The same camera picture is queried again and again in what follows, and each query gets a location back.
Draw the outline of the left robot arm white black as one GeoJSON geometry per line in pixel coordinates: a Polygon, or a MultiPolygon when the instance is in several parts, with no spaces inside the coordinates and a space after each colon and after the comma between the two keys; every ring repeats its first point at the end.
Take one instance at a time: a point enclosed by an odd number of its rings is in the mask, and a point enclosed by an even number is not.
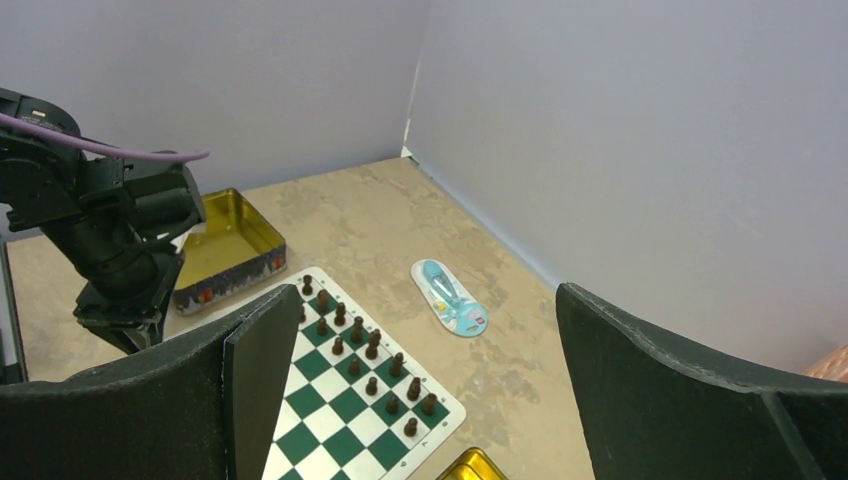
{"type": "Polygon", "coordinates": [[[1,93],[1,201],[85,280],[74,316],[127,354],[161,343],[184,264],[177,237],[206,219],[189,156],[84,138],[60,107],[1,93]]]}

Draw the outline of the dark chess piece f8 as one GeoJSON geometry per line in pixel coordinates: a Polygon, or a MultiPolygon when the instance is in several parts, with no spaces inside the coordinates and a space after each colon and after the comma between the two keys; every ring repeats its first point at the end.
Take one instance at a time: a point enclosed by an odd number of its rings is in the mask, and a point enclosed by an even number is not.
{"type": "Polygon", "coordinates": [[[390,363],[389,366],[389,375],[393,378],[399,378],[403,371],[404,364],[404,354],[402,352],[396,353],[390,363]]]}

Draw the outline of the empty gold tin lid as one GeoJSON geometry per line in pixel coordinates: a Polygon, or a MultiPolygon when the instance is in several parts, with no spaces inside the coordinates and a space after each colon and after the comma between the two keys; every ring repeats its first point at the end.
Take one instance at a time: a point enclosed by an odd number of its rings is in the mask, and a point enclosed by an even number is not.
{"type": "Polygon", "coordinates": [[[461,453],[437,480],[507,480],[506,474],[479,447],[470,447],[461,453]]]}

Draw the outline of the green white chess board mat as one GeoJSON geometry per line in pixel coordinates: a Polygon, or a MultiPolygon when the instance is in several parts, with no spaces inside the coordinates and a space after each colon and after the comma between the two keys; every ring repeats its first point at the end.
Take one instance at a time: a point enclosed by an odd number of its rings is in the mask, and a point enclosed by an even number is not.
{"type": "Polygon", "coordinates": [[[463,423],[466,409],[415,360],[388,332],[383,331],[378,357],[365,356],[366,341],[351,342],[354,318],[364,319],[364,334],[378,323],[323,269],[309,267],[285,278],[285,283],[302,287],[302,277],[313,278],[313,294],[301,295],[306,321],[298,327],[289,369],[284,401],[272,435],[263,473],[266,479],[406,479],[463,423]],[[330,310],[317,312],[316,295],[326,289],[330,310]],[[347,307],[346,324],[334,324],[339,302],[347,307]],[[316,334],[317,322],[324,317],[329,332],[316,334]],[[345,342],[344,353],[331,349],[336,337],[345,342]],[[399,378],[389,375],[393,356],[404,354],[399,378]],[[351,377],[348,366],[353,356],[361,362],[361,374],[351,377]],[[378,379],[378,393],[368,396],[367,381],[378,379]],[[421,378],[418,401],[406,398],[413,377],[421,378]],[[421,412],[429,393],[438,396],[432,416],[421,412]],[[386,402],[394,394],[400,400],[398,413],[389,415],[386,402]],[[410,417],[418,419],[414,438],[403,433],[410,417]]]}

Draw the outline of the dark chess piece e7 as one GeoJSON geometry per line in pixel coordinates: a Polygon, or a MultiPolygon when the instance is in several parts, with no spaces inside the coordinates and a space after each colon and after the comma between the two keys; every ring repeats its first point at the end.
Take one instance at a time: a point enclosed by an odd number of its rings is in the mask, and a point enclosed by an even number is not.
{"type": "Polygon", "coordinates": [[[371,377],[368,379],[365,392],[368,396],[376,396],[378,393],[378,379],[376,377],[371,377]]]}

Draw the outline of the dark chess piece b8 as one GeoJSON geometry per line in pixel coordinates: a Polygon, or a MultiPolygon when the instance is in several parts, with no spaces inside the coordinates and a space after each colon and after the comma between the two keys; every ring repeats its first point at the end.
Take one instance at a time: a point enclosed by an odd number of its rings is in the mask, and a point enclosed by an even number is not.
{"type": "Polygon", "coordinates": [[[319,314],[326,314],[330,310],[330,300],[331,296],[326,289],[322,289],[316,295],[317,300],[317,312],[319,314]]]}

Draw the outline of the dark chess piece g8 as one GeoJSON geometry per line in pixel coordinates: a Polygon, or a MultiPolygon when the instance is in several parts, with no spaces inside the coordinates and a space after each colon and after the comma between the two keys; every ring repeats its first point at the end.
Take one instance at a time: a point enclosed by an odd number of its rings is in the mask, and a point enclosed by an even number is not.
{"type": "Polygon", "coordinates": [[[421,378],[413,377],[406,391],[406,398],[410,402],[416,402],[421,396],[421,378]]]}

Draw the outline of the blue packaged stapler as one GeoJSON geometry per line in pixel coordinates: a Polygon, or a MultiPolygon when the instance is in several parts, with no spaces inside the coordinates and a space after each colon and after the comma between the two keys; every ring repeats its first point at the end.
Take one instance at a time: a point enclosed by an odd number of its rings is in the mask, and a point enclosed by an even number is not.
{"type": "Polygon", "coordinates": [[[478,337],[486,331],[488,312],[446,265],[435,259],[422,259],[411,266],[410,273],[446,330],[462,338],[478,337]]]}

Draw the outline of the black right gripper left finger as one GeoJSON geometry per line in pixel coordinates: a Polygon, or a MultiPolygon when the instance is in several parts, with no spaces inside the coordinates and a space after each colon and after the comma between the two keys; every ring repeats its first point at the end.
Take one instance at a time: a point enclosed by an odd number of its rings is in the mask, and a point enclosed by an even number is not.
{"type": "Polygon", "coordinates": [[[280,286],[61,382],[1,390],[5,479],[258,479],[302,299],[280,286]]]}

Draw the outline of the dark chess piece h8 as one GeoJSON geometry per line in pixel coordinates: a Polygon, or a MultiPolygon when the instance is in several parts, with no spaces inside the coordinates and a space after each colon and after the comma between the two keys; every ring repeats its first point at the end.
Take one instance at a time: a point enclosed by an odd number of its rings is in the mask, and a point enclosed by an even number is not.
{"type": "Polygon", "coordinates": [[[421,403],[421,412],[425,416],[432,416],[438,405],[438,396],[435,393],[429,393],[421,403]]]}

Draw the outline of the dark chess piece f7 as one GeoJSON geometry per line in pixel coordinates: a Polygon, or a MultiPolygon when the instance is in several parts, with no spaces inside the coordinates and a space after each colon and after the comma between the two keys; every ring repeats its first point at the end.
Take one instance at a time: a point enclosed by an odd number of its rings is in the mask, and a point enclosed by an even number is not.
{"type": "Polygon", "coordinates": [[[395,414],[398,413],[399,405],[400,405],[399,398],[396,395],[392,394],[389,397],[388,401],[386,402],[385,411],[389,415],[395,415],[395,414]]]}

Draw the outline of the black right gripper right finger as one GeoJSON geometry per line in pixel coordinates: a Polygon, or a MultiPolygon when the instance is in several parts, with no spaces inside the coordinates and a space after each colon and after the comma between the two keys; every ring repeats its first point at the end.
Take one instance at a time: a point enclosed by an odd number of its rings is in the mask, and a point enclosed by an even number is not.
{"type": "Polygon", "coordinates": [[[847,387],[722,353],[574,283],[556,315],[599,479],[843,479],[847,387]]]}

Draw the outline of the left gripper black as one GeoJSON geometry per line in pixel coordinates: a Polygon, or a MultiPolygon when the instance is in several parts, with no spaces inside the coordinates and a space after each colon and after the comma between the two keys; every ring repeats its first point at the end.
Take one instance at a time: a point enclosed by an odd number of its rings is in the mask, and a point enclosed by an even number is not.
{"type": "Polygon", "coordinates": [[[184,255],[174,251],[131,251],[87,266],[73,315],[127,355],[157,345],[183,264],[184,255]]]}

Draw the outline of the dark chess piece e8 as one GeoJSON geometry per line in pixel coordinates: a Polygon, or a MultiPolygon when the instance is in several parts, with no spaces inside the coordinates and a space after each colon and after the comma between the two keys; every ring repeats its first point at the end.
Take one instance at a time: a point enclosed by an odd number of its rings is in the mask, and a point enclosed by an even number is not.
{"type": "Polygon", "coordinates": [[[375,360],[378,357],[378,347],[380,346],[380,341],[382,337],[382,332],[379,328],[374,329],[368,337],[368,345],[365,351],[365,356],[369,360],[375,360]]]}

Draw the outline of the dark chess piece a8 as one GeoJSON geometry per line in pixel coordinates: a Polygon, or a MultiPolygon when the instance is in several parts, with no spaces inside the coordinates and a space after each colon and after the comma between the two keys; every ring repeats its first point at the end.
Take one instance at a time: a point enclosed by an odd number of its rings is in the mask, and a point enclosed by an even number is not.
{"type": "Polygon", "coordinates": [[[313,294],[313,278],[309,274],[304,274],[302,277],[302,287],[301,293],[305,296],[310,296],[313,294]]]}

